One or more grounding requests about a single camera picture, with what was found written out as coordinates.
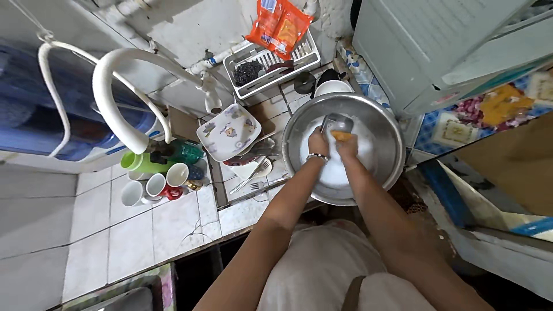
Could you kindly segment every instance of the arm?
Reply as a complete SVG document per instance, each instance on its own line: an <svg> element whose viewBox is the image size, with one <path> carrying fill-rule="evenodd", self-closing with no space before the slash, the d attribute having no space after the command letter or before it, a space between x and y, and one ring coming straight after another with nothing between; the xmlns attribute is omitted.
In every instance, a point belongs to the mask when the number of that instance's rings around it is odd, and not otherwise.
<svg viewBox="0 0 553 311"><path fill-rule="evenodd" d="M338 152L363 220L389 272L411 282L438 311L493 310L454 273L357 159L357 136L338 146Z"/></svg>
<svg viewBox="0 0 553 311"><path fill-rule="evenodd" d="M309 138L309 151L328 156L328 143L319 128ZM286 182L194 311L257 308L269 273L288 249L294 226L323 165L323 159L311 158Z"/></svg>

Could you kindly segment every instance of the green cup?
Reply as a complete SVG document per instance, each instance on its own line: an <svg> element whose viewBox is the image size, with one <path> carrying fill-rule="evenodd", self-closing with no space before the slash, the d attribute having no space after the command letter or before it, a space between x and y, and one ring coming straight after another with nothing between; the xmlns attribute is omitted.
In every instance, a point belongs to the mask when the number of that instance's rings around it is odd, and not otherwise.
<svg viewBox="0 0 553 311"><path fill-rule="evenodd" d="M142 154L127 152L121 158L122 168L140 173L165 173L173 164L175 164L173 161L168 161L167 164L150 162L150 154L146 152Z"/></svg>

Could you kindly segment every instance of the white plastic dish rack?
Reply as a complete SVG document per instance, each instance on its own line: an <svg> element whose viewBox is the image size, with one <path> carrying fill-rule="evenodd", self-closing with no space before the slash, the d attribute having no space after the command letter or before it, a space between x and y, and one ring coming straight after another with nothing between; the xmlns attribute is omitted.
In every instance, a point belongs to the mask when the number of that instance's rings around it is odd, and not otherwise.
<svg viewBox="0 0 553 311"><path fill-rule="evenodd" d="M256 60L263 66L264 70L267 70L271 65L284 63L284 60L266 48L250 43L244 48L235 51L232 55L227 56L223 61L223 66L225 66L227 74L231 78L236 95L242 100L263 92L271 86L289 81L302 71L308 71L319 67L321 55L319 54L319 50L317 50L317 46L309 30L307 30L305 35L296 44L296 47L291 53L291 57L294 60L294 71L283 75L281 72L288 68L277 68L243 86L236 86L236 81L234 80L233 72L237 66L247 61Z"/></svg>

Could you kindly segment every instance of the soapy water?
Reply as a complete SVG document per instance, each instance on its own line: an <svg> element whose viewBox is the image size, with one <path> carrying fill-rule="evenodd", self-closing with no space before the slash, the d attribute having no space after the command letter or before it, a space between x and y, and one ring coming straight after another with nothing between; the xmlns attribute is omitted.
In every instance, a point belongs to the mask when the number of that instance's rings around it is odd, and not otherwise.
<svg viewBox="0 0 553 311"><path fill-rule="evenodd" d="M348 116L343 113L342 115L353 120L353 129L351 130L351 133L357 135L357 158L373 175L375 175L377 168L377 157L374 150L374 135L358 117ZM322 125L322 120L324 118L325 116L321 116L311 121L307 125L307 129L302 135L300 146L300 161L302 165L307 161L306 158L309 155L309 136L313 133L317 126ZM328 141L330 156L328 163L326 163L326 165L322 168L321 174L319 176L319 183L329 188L349 188L346 169L342 163L340 155L338 154L338 150L336 149L336 139L334 138L334 136L332 136L330 130L330 127L327 127L324 133L326 141Z"/></svg>

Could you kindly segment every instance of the hand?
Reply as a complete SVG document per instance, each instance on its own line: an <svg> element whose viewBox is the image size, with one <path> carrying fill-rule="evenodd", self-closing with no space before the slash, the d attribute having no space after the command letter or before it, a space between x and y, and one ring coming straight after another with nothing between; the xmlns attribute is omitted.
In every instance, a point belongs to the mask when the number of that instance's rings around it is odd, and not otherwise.
<svg viewBox="0 0 553 311"><path fill-rule="evenodd" d="M352 134L345 142L336 141L336 149L342 157L342 161L355 158L357 156L357 135Z"/></svg>
<svg viewBox="0 0 553 311"><path fill-rule="evenodd" d="M318 153L328 157L328 142L321 133L320 126L317 126L311 136L309 136L309 153Z"/></svg>

